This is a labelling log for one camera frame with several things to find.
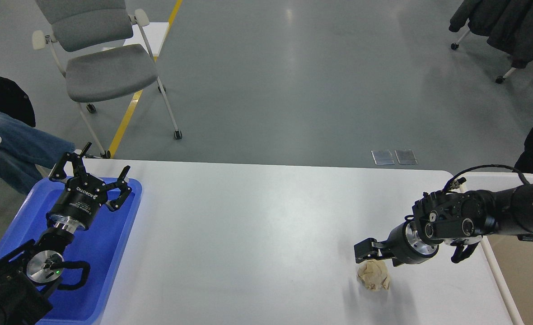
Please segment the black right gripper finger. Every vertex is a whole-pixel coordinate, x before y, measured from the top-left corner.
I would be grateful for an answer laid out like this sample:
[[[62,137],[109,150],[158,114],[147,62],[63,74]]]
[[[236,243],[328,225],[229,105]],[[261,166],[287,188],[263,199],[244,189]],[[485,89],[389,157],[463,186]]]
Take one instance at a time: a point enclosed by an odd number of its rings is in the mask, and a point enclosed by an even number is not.
[[[355,244],[355,263],[360,264],[368,260],[388,260],[393,258],[393,253],[387,246],[387,241],[377,241],[366,238]]]

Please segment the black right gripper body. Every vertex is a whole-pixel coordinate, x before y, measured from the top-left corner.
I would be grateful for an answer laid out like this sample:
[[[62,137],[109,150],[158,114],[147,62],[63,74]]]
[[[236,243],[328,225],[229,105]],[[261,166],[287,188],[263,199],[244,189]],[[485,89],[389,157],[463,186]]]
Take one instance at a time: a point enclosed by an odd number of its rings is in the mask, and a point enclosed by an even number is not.
[[[394,267],[423,263],[439,251],[438,245],[428,245],[420,239],[417,228],[411,221],[405,221],[390,232],[386,248],[393,255],[391,259]]]

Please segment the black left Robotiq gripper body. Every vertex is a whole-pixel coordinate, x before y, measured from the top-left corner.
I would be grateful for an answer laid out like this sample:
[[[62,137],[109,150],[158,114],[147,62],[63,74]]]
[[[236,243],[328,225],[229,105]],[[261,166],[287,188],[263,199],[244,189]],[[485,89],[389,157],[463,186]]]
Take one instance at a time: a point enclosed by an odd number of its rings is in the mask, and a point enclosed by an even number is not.
[[[48,225],[74,220],[83,230],[89,230],[101,205],[106,202],[105,181],[93,175],[73,176],[65,183],[65,189],[46,214]]]

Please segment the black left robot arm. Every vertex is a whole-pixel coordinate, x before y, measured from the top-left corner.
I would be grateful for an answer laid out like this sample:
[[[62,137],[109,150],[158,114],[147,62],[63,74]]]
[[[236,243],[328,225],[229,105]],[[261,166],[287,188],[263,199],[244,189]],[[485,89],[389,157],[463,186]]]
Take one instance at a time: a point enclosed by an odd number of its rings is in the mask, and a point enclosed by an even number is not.
[[[48,180],[64,184],[55,204],[45,213],[47,229],[0,258],[0,325],[33,325],[53,308],[54,292],[74,291],[89,279],[91,264],[66,260],[76,231],[87,231],[100,209],[118,211],[132,193],[126,165],[119,177],[107,182],[87,172],[84,155],[66,152]]]

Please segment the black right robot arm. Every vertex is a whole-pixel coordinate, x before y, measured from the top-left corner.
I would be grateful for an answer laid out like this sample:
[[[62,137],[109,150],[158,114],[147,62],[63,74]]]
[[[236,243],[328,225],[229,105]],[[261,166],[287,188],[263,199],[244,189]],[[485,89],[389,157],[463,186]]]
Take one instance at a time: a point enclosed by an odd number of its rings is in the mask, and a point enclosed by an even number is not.
[[[465,178],[455,175],[443,189],[424,193],[388,239],[367,238],[355,244],[356,263],[390,259],[395,267],[420,264],[434,257],[442,243],[455,248],[452,262],[460,263],[492,234],[533,242],[533,184],[521,172],[518,177],[521,185],[512,189],[459,193]]]

